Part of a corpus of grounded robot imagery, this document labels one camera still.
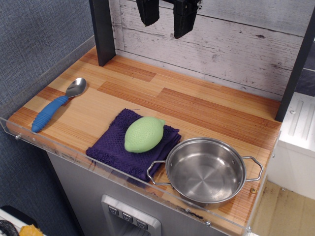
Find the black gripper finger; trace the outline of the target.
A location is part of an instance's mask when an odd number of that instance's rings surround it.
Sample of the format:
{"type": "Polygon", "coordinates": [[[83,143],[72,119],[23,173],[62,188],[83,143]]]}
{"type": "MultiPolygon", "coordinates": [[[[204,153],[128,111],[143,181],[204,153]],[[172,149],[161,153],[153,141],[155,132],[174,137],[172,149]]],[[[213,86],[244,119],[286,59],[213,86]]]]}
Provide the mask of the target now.
{"type": "Polygon", "coordinates": [[[159,0],[136,0],[141,21],[147,27],[159,20],[159,0]]]}
{"type": "Polygon", "coordinates": [[[174,37],[179,39],[193,30],[197,15],[197,1],[175,0],[173,5],[174,37]]]}

